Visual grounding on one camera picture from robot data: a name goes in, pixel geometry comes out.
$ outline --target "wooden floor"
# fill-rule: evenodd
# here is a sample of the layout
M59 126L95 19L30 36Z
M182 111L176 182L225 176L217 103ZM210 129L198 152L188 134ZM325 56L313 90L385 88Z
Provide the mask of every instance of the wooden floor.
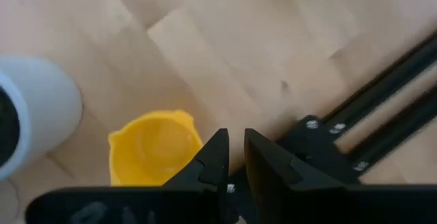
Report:
M437 28L437 0L0 0L0 54L52 59L83 94L74 136L0 183L0 222L37 195L109 183L107 135L147 111L184 109L204 141L243 130L274 139L324 115ZM432 68L338 145L354 143L437 79ZM437 122L366 183L437 183Z

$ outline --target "bolt head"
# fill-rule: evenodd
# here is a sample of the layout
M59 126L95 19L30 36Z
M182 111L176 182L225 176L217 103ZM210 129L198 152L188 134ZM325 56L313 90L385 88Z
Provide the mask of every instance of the bolt head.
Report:
M316 120L311 120L307 122L307 128L316 129L319 127L319 123Z
M336 135L337 133L341 132L346 127L346 124L336 124L334 128L331 128L329 132L333 135Z
M227 193L235 193L235 184L228 184L227 185Z

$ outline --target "white cylinder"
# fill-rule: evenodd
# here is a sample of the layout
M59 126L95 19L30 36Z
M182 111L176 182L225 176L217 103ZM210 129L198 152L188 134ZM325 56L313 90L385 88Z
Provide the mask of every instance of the white cylinder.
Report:
M82 100L60 67L37 57L0 56L0 88L15 106L20 127L15 150L0 165L2 180L66 140L79 124Z

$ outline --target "black plastic part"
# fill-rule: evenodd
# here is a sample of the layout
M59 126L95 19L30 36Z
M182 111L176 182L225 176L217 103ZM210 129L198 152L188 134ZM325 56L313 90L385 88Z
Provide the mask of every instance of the black plastic part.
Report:
M259 223L338 223L344 214L343 184L313 168L254 130L244 152Z
M211 207L214 202L214 193L195 187L65 188L33 200L26 211L26 222L218 223L215 213L218 210Z
M360 184L346 156L333 143L322 121L313 115L300 120L277 143L344 184Z
M437 33L405 54L322 119L337 139L437 60Z
M382 125L348 153L357 175L365 173L437 116L437 85Z
M311 122L312 128L307 126L308 122ZM255 132L251 131L246 130L246 137ZM300 120L277 143L278 147L280 145L300 160L344 184L360 184L346 156L338 150L323 123L315 116L309 115ZM236 192L229 196L232 206L248 224L258 223L254 215L255 204L247 180L246 167L230 176L229 182L236 187Z
M437 186L346 186L254 130L244 148L259 223L437 222Z
M235 223L227 208L229 137L220 129L162 187L66 188L35 199L26 221L36 223Z

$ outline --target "yellow plastic cup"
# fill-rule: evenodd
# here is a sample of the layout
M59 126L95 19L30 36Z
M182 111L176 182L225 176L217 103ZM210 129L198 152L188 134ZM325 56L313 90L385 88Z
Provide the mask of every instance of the yellow plastic cup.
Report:
M113 186L162 186L183 169L203 143L186 112L154 111L109 135Z

